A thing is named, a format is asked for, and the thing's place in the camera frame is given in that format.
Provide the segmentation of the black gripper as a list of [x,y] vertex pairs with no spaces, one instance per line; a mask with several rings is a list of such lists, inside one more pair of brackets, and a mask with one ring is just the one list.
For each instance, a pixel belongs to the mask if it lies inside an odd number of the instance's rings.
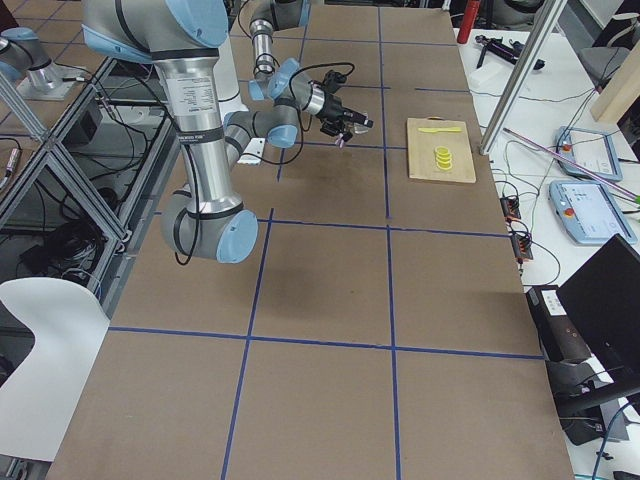
[[344,122],[342,120],[324,119],[321,123],[320,131],[328,136],[340,136],[344,133]]
[[374,122],[370,120],[366,114],[344,107],[339,97],[328,92],[325,93],[324,103],[320,112],[317,114],[317,118],[321,123],[324,119],[342,120],[345,126],[344,131],[350,130],[351,124],[361,126],[374,125]]

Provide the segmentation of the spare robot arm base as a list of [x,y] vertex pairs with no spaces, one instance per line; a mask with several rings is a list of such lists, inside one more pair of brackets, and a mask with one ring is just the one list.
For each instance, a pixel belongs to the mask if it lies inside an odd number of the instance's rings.
[[1,73],[29,100],[64,100],[71,88],[85,81],[77,67],[63,67],[47,53],[28,27],[1,32]]

